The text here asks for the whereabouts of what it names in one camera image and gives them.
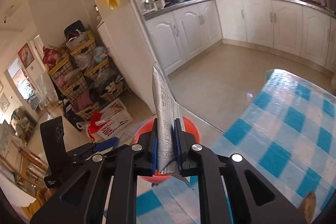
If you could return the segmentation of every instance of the white kitchen cabinet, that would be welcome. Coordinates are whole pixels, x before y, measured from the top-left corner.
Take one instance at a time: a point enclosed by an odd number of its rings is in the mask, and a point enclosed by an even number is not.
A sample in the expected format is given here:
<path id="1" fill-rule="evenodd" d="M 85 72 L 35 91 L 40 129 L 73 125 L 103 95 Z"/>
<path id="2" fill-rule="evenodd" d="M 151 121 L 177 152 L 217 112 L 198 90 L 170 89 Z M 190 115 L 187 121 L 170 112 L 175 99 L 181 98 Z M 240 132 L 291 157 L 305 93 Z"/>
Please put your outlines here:
<path id="1" fill-rule="evenodd" d="M 303 8 L 301 57 L 325 65 L 329 44 L 330 17 L 311 8 Z"/>
<path id="2" fill-rule="evenodd" d="M 202 36 L 202 20 L 197 5 L 173 11 L 187 60 L 201 53 L 205 48 Z"/>
<path id="3" fill-rule="evenodd" d="M 222 39 L 221 26 L 215 1 L 206 1 L 197 4 L 201 15 L 203 37 L 206 47 L 210 47 Z"/>
<path id="4" fill-rule="evenodd" d="M 330 25 L 330 46 L 328 50 L 328 57 L 327 57 L 327 63 L 325 67 L 328 70 L 331 70 L 332 72 L 336 73 L 336 19 L 330 18 L 331 25 Z"/>
<path id="5" fill-rule="evenodd" d="M 146 21 L 151 35 L 152 46 L 166 74 L 186 62 L 179 29 L 172 13 Z"/>
<path id="6" fill-rule="evenodd" d="M 223 38 L 246 42 L 242 0 L 216 0 Z"/>
<path id="7" fill-rule="evenodd" d="M 271 0 L 243 0 L 247 42 L 273 47 Z"/>
<path id="8" fill-rule="evenodd" d="M 272 0 L 274 48 L 300 55 L 302 45 L 302 6 Z"/>

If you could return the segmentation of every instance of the plastic bag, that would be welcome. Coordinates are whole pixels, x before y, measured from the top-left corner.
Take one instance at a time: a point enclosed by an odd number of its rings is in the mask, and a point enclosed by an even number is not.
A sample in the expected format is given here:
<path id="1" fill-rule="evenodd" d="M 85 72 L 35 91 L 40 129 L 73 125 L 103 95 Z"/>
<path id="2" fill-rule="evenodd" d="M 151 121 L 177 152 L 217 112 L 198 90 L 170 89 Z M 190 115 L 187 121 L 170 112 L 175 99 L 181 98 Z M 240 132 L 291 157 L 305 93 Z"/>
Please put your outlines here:
<path id="1" fill-rule="evenodd" d="M 60 61 L 65 58 L 68 54 L 67 49 L 64 47 L 60 48 L 44 48 L 43 49 L 43 63 L 47 65 L 47 67 L 52 69 L 55 65 L 57 65 Z"/>
<path id="2" fill-rule="evenodd" d="M 71 37 L 66 43 L 67 47 L 69 48 L 71 52 L 77 49 L 78 47 L 80 47 L 81 44 L 83 44 L 87 40 L 86 32 L 81 32 L 78 29 L 76 29 L 76 32 L 78 33 L 78 35 L 76 37 Z"/>
<path id="3" fill-rule="evenodd" d="M 134 135 L 128 133 L 127 131 L 122 131 L 120 136 L 116 136 L 119 138 L 117 145 L 115 146 L 115 148 L 122 146 L 124 144 L 126 145 L 130 145 L 133 140 L 134 140 Z"/>
<path id="4" fill-rule="evenodd" d="M 75 62 L 81 70 L 90 70 L 93 64 L 93 58 L 91 54 L 79 54 L 75 56 Z"/>
<path id="5" fill-rule="evenodd" d="M 109 120 L 111 120 L 116 114 L 123 111 L 124 109 L 122 107 L 111 107 L 107 111 L 105 111 L 99 121 L 95 122 L 96 126 L 101 126 L 102 124 L 107 123 Z"/>
<path id="6" fill-rule="evenodd" d="M 109 55 L 109 51 L 102 46 L 98 46 L 93 50 L 93 60 L 96 64 L 99 64 Z"/>
<path id="7" fill-rule="evenodd" d="M 97 88 L 107 82 L 114 81 L 117 72 L 111 68 L 100 68 L 97 78 L 94 80 L 94 86 Z"/>

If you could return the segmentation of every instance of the blue gripper pad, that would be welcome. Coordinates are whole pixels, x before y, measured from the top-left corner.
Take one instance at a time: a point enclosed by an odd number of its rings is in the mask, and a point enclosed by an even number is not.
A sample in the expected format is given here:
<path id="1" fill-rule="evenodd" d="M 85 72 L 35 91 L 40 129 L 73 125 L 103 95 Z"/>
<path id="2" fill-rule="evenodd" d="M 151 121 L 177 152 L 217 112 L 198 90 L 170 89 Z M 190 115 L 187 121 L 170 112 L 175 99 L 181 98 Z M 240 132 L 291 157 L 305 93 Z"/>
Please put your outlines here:
<path id="1" fill-rule="evenodd" d="M 111 148 L 113 146 L 116 145 L 116 143 L 118 142 L 118 138 L 117 137 L 113 137 L 110 138 L 106 141 L 97 143 L 96 147 L 94 148 L 95 152 L 102 152 L 108 148 Z"/>
<path id="2" fill-rule="evenodd" d="M 152 151 L 152 175 L 155 174 L 155 170 L 157 168 L 157 155 L 158 155 L 158 134 L 155 134 L 154 142 L 153 142 L 153 151 Z"/>
<path id="3" fill-rule="evenodd" d="M 181 150 L 181 143 L 180 143 L 180 136 L 177 123 L 177 119 L 174 120 L 174 144 L 175 144 L 175 155 L 176 155 L 176 162 L 177 162 L 177 169 L 179 174 L 182 172 L 182 150 Z"/>

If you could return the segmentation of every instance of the blue checkered tablecloth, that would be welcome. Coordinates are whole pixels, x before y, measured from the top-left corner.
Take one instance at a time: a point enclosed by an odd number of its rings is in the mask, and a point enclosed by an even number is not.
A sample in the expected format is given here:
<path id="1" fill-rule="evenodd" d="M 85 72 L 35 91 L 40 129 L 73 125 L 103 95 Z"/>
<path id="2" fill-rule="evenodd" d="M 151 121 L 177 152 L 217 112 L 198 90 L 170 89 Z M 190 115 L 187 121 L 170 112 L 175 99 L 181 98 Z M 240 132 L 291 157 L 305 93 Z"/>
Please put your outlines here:
<path id="1" fill-rule="evenodd" d="M 296 207 L 310 190 L 315 216 L 335 191 L 336 97 L 284 70 L 268 81 L 231 128 L 210 147 L 243 155 Z M 171 178 L 137 197 L 137 223 L 200 223 L 194 190 Z"/>

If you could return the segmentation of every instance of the pink cloth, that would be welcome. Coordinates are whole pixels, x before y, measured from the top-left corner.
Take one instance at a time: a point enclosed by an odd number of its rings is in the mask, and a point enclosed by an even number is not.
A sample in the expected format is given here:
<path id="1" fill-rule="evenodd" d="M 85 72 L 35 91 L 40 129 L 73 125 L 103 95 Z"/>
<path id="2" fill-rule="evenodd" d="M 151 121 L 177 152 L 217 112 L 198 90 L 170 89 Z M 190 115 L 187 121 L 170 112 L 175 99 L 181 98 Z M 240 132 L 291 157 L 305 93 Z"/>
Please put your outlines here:
<path id="1" fill-rule="evenodd" d="M 85 91 L 82 93 L 76 100 L 77 103 L 77 109 L 78 111 L 81 111 L 85 109 L 88 105 L 93 104 L 91 98 L 90 98 L 90 93 L 89 90 Z"/>

